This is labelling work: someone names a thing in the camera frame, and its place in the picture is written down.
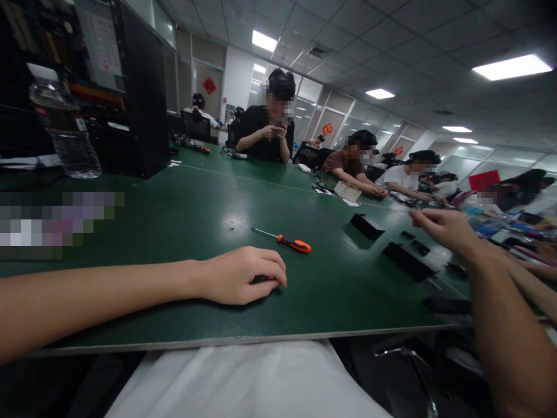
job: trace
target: brown shirt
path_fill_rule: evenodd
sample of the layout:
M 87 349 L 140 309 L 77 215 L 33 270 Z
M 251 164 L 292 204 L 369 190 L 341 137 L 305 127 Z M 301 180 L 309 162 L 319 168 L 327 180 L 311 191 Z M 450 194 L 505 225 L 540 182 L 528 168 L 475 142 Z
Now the brown shirt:
M 342 150 L 331 153 L 323 163 L 321 171 L 328 172 L 334 168 L 341 168 L 352 177 L 364 172 L 364 166 L 361 162 L 344 158 Z

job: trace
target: screwdriver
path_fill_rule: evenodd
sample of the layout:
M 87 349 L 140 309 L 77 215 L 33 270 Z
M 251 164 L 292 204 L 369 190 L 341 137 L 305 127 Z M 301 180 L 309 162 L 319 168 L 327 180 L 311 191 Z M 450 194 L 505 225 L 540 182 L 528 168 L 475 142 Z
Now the screwdriver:
M 312 250 L 312 247 L 310 245 L 306 244 L 305 242 L 300 241 L 300 240 L 292 241 L 292 240 L 286 239 L 285 237 L 283 237 L 282 234 L 280 234 L 279 236 L 276 236 L 276 235 L 270 234 L 269 232 L 262 231 L 260 229 L 252 228 L 251 230 L 256 231 L 256 232 L 261 232 L 261 233 L 264 233 L 265 235 L 269 235 L 273 238 L 276 238 L 277 241 L 280 242 L 281 244 L 287 245 L 288 247 L 293 248 L 294 250 L 299 251 L 300 253 L 307 254 Z

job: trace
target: black box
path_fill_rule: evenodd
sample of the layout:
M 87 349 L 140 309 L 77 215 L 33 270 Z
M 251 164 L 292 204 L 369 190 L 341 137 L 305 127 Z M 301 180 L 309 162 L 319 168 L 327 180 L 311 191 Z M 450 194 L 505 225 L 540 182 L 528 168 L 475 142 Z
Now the black box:
M 366 238 L 376 240 L 385 232 L 374 221 L 367 219 L 359 214 L 355 214 L 350 223 L 354 225 Z

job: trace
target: pixelated area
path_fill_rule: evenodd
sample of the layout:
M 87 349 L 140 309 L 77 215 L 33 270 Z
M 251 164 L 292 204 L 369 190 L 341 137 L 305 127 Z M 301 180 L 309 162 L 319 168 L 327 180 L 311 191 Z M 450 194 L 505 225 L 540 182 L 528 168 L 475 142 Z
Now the pixelated area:
M 83 246 L 84 234 L 102 230 L 124 206 L 123 192 L 64 192 L 60 206 L 24 206 L 25 197 L 13 197 L 0 206 L 0 260 L 59 260 L 63 247 Z

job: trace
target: ceiling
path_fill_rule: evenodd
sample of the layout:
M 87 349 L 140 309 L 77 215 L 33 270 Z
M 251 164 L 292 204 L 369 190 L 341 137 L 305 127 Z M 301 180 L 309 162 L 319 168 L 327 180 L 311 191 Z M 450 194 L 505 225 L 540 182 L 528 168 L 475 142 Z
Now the ceiling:
M 455 136 L 442 126 L 462 125 L 483 145 L 557 150 L 557 71 L 494 82 L 471 71 L 528 53 L 556 67 L 552 1 L 162 2 L 194 34 L 308 75 L 423 125 L 440 140 Z M 253 29 L 279 39 L 274 53 L 252 45 Z M 315 45 L 329 51 L 325 59 L 307 54 Z M 396 97 L 365 94 L 375 88 Z

